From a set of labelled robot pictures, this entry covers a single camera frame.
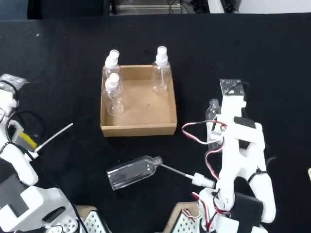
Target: black cable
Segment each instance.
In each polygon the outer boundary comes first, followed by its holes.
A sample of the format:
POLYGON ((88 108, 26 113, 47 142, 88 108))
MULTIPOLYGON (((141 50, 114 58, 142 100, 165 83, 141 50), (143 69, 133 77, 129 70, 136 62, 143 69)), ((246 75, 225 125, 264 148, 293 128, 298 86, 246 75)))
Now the black cable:
POLYGON ((1 108, 1 107, 0 107, 0 110, 2 110, 2 116, 1 116, 1 119, 0 119, 0 123, 1 123, 3 121, 5 112, 4 112, 3 108, 1 108))
POLYGON ((268 167, 269 167, 269 164, 271 163, 271 161, 272 161, 272 160, 275 160, 275 159, 277 159, 276 156, 272 156, 272 157, 270 157, 269 159, 267 159, 267 161, 266 161, 266 169, 267 169, 267 170, 268 170, 268 167))
POLYGON ((30 114, 30 115, 32 115, 33 117, 37 118, 37 119, 40 121, 41 125, 42 125, 42 132, 41 132, 41 136, 40 136, 40 137, 43 137, 43 136, 44 136, 45 129, 46 129, 46 124, 45 124, 43 118, 42 118, 41 116, 39 116, 38 114, 32 112, 32 111, 29 111, 29 110, 20 110, 20 111, 15 111, 15 112, 13 112, 13 113, 9 116, 8 120, 7 120, 6 123, 5 123, 5 134, 6 134, 6 137, 7 137, 8 141, 10 141, 10 142, 12 141, 12 139, 10 138, 9 132, 8 132, 10 121, 11 121, 11 119, 12 119, 15 115, 20 115, 20 114, 30 114))
POLYGON ((180 5, 180 13, 183 13, 183 0, 179 0, 179 5, 180 5))
POLYGON ((9 85, 10 87, 13 88, 14 93, 15 93, 15 99, 16 99, 16 102, 18 104, 18 101, 19 101, 19 99, 18 99, 18 90, 16 89, 16 87, 13 84, 11 84, 10 82, 6 81, 6 80, 0 80, 0 83, 5 83, 5 84, 7 84, 7 85, 9 85))
POLYGON ((249 93, 249 90, 250 90, 250 84, 248 82, 239 82, 239 83, 236 83, 235 85, 233 85, 226 93, 225 95, 228 95, 230 91, 232 91, 234 88, 236 88, 237 86, 239 85, 245 85, 247 86, 247 91, 244 91, 244 100, 246 101, 247 100, 247 96, 248 96, 248 93, 249 93))
POLYGON ((187 13, 189 13, 189 10, 187 9, 187 7, 185 7, 184 1, 183 1, 183 0, 181 1, 181 7, 182 7, 182 6, 186 9, 187 13))
POLYGON ((174 11, 173 11, 173 9, 172 9, 172 5, 173 5, 175 2, 176 2, 176 0, 173 0, 172 3, 170 3, 170 0, 167 0, 167 4, 169 5, 169 12, 170 12, 171 14, 174 14, 174 11))
MULTIPOLYGON (((0 80, 0 83, 5 83, 5 84, 7 84, 7 85, 9 85, 10 87, 13 88, 14 94, 15 94, 15 100, 16 100, 16 103, 17 103, 17 105, 16 105, 16 111, 18 111, 18 106, 19 106, 19 94, 18 94, 17 88, 16 88, 13 84, 11 84, 10 82, 8 82, 8 81, 6 81, 6 80, 0 80)), ((25 125, 25 122, 24 122, 23 118, 22 118, 20 115, 17 115, 17 116, 18 116, 18 118, 19 118, 19 120, 20 120, 21 125, 26 129, 26 125, 25 125)))

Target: yellow component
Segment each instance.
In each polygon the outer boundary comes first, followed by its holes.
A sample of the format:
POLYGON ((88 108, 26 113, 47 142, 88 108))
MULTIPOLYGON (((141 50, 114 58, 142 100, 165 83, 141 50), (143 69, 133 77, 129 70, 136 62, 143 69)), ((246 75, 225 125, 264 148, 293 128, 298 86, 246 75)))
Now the yellow component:
POLYGON ((36 149, 38 144, 34 142, 27 134, 21 132, 19 136, 24 139, 32 148, 36 149))

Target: red and white wire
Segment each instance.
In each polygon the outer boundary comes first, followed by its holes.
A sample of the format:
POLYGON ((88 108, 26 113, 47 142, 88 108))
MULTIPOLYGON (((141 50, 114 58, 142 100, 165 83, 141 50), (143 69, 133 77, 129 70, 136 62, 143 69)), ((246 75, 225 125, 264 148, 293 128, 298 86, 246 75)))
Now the red and white wire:
POLYGON ((194 220, 194 219, 197 219, 197 218, 200 218, 201 217, 201 215, 200 214, 198 214, 197 216, 193 216, 193 215, 191 215, 191 213, 190 213, 190 211, 189 210, 187 210, 187 209, 183 209, 182 211, 181 211, 186 217, 188 217, 188 218, 190 218, 190 219, 192 219, 192 220, 194 220))
POLYGON ((184 135, 186 135, 187 137, 197 141, 198 143, 200 144, 203 144, 203 145, 208 145, 208 144, 211 144, 211 143, 215 143, 215 142, 219 142, 221 140, 220 139, 217 139, 217 140, 213 140, 213 141, 209 141, 209 142, 204 142, 204 141, 201 141, 199 138, 197 138, 196 136, 188 133, 187 131, 185 131, 185 128, 189 125, 196 125, 196 124, 202 124, 202 123, 216 123, 216 124, 221 124, 222 126, 226 127, 227 125, 224 124, 223 122, 220 122, 220 121, 217 121, 217 120, 203 120, 203 121, 199 121, 199 122, 189 122, 187 124, 184 124, 182 127, 181 127, 181 130, 183 132, 184 135))
POLYGON ((205 156, 204 156, 204 157, 205 157, 206 166, 208 167, 208 169, 209 169, 210 173, 212 174, 212 176, 213 176, 215 179, 217 179, 217 180, 219 180, 218 174, 214 171, 214 169, 212 168, 212 166, 209 164, 209 162, 208 162, 208 156, 209 156, 210 154, 220 152, 220 151, 223 149, 223 146, 224 146, 224 139, 223 139, 222 145, 221 145, 219 148, 214 149, 214 150, 209 150, 209 151, 207 151, 207 152, 205 153, 205 156))
POLYGON ((209 212, 208 212, 208 207, 207 207, 206 203, 200 199, 199 194, 192 192, 191 195, 202 204, 203 209, 204 209, 204 215, 205 215, 205 224, 207 226, 208 222, 209 222, 209 212))

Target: bottle neck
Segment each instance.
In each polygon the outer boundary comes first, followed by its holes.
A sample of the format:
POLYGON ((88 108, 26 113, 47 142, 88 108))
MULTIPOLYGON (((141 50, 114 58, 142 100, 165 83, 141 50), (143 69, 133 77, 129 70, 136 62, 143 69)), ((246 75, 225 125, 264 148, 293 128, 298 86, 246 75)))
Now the bottle neck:
POLYGON ((209 105, 210 107, 218 107, 219 106, 219 102, 218 99, 212 99, 209 101, 209 105))
POLYGON ((161 164, 163 164, 162 158, 160 156, 157 156, 155 158, 152 158, 152 163, 155 166, 160 166, 161 164))

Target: perforated metal plate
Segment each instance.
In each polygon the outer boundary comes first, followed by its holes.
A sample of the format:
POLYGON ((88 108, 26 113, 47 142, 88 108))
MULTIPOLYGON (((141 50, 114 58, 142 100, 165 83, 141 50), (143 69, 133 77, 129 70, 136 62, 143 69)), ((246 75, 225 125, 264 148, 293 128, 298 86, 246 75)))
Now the perforated metal plate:
POLYGON ((199 233, 199 221, 192 220, 180 212, 171 233, 199 233))
POLYGON ((84 225, 86 226, 87 233, 109 233, 109 230, 104 227, 96 211, 90 211, 84 221, 84 225))

